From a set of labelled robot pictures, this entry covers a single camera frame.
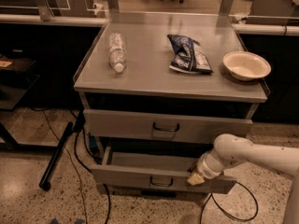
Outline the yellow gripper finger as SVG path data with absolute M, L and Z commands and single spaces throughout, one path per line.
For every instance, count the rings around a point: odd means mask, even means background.
M 203 178 L 203 176 L 199 173 L 197 173 L 196 171 L 193 171 L 190 176 L 187 179 L 187 182 L 192 185 L 200 185 L 202 183 L 205 182 L 205 179 Z

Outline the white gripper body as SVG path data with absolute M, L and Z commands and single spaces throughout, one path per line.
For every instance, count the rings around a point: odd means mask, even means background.
M 205 179 L 214 179 L 229 167 L 230 162 L 221 158 L 214 149 L 204 153 L 196 164 L 196 173 Z

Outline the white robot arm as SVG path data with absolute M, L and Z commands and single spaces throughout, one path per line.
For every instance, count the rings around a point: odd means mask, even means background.
M 299 149 L 252 143 L 232 134 L 221 134 L 213 148 L 193 164 L 187 182 L 192 185 L 218 177 L 225 169 L 250 162 L 292 180 L 283 224 L 299 224 Z

